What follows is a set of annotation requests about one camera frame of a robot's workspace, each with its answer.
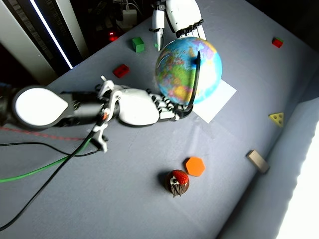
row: yellow triangle block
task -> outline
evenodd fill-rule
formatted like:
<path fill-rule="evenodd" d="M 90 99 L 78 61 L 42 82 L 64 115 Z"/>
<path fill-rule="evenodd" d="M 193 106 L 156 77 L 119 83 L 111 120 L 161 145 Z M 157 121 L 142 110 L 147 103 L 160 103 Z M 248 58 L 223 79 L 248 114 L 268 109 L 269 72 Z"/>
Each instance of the yellow triangle block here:
<path fill-rule="evenodd" d="M 269 115 L 269 118 L 273 122 L 275 122 L 275 124 L 278 125 L 279 127 L 284 127 L 284 113 L 283 112 Z"/>

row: orange hexagonal block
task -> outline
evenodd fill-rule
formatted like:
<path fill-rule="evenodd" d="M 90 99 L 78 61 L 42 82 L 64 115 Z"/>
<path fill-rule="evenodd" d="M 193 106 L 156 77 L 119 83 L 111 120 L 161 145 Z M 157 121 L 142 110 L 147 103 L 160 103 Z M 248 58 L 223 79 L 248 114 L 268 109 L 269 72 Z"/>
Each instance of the orange hexagonal block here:
<path fill-rule="evenodd" d="M 205 164 L 201 158 L 192 157 L 185 164 L 189 175 L 199 177 L 205 171 Z"/>

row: globe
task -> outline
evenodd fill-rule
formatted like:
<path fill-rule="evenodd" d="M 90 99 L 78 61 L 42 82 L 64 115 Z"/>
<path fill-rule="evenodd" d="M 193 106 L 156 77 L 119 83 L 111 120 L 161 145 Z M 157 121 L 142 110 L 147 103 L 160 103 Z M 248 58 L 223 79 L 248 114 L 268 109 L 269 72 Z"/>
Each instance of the globe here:
<path fill-rule="evenodd" d="M 197 37 L 179 38 L 168 44 L 156 62 L 156 82 L 173 103 L 188 105 L 195 82 L 196 58 L 200 52 L 200 72 L 194 104 L 208 98 L 218 87 L 222 63 L 215 47 Z"/>

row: table surface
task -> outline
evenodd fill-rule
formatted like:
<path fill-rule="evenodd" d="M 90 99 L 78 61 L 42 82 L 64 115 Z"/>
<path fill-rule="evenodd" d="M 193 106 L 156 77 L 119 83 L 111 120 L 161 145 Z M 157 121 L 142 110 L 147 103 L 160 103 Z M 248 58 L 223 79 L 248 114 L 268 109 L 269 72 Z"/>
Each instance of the table surface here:
<path fill-rule="evenodd" d="M 198 0 L 207 39 L 223 61 L 223 80 L 237 89 L 207 124 L 196 114 L 177 122 L 130 128 L 110 122 L 107 154 L 72 159 L 0 238 L 214 238 L 256 173 L 245 158 L 256 149 L 266 156 L 280 129 L 268 114 L 292 113 L 318 66 L 307 45 L 243 0 Z M 56 91 L 94 90 L 100 76 L 117 84 L 157 91 L 159 55 L 148 32 L 151 19 L 107 45 L 49 87 Z M 140 36 L 146 50 L 135 53 Z M 284 39 L 282 48 L 271 44 Z M 169 27 L 165 43 L 174 39 Z M 112 70 L 126 64 L 117 79 Z M 50 128 L 44 133 L 85 137 L 92 125 Z M 3 131 L 0 143 L 42 141 L 72 152 L 80 142 L 52 140 Z M 43 146 L 1 148 L 0 178 L 19 175 L 62 155 Z M 183 169 L 190 156 L 201 157 L 206 171 L 190 177 L 182 197 L 173 198 L 160 184 L 168 171 Z M 13 218 L 54 168 L 0 185 L 0 225 Z"/>

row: white paper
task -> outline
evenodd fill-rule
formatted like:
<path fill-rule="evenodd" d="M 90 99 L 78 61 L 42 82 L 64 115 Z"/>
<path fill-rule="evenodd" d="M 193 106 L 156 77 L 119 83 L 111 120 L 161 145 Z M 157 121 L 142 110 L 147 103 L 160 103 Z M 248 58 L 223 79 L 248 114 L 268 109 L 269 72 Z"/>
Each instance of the white paper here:
<path fill-rule="evenodd" d="M 194 105 L 193 111 L 207 123 L 210 123 L 236 91 L 235 88 L 221 80 L 215 92 L 204 101 Z"/>

